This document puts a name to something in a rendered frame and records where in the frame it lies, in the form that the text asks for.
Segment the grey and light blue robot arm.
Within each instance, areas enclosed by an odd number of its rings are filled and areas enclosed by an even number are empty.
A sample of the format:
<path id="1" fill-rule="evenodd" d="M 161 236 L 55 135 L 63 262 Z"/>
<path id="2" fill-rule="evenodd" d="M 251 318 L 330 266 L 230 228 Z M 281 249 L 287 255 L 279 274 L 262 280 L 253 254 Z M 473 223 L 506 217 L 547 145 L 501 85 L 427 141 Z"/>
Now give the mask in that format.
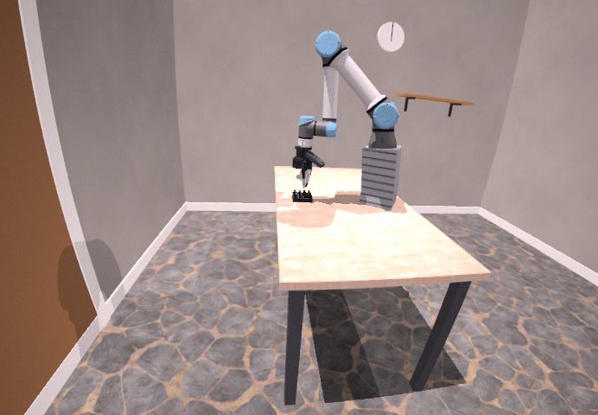
<path id="1" fill-rule="evenodd" d="M 374 149 L 397 148 L 394 135 L 394 125 L 399 117 L 397 107 L 385 95 L 380 95 L 349 56 L 349 50 L 340 40 L 340 37 L 333 31 L 323 32 L 316 39 L 315 49 L 322 56 L 322 68 L 324 69 L 322 121 L 315 121 L 314 117 L 300 117 L 299 147 L 312 147 L 313 136 L 336 137 L 340 74 L 364 103 L 366 112 L 372 119 L 372 135 L 368 147 Z"/>

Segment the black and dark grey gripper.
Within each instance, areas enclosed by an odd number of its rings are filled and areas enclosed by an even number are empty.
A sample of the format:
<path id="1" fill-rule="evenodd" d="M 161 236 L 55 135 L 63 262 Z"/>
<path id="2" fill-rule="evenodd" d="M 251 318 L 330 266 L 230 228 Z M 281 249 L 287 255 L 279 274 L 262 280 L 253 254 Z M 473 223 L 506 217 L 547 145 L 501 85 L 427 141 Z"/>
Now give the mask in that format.
<path id="1" fill-rule="evenodd" d="M 296 156 L 293 157 L 292 168 L 302 169 L 300 171 L 300 174 L 296 176 L 296 179 L 302 181 L 303 188 L 306 188 L 309 184 L 309 178 L 311 177 L 312 162 L 310 160 L 308 160 L 307 157 L 304 156 L 304 153 L 308 150 L 312 150 L 312 147 L 303 148 L 303 147 L 295 146 L 295 149 L 296 149 L 297 159 L 295 159 Z M 305 150 L 305 151 L 301 151 L 301 150 Z"/>

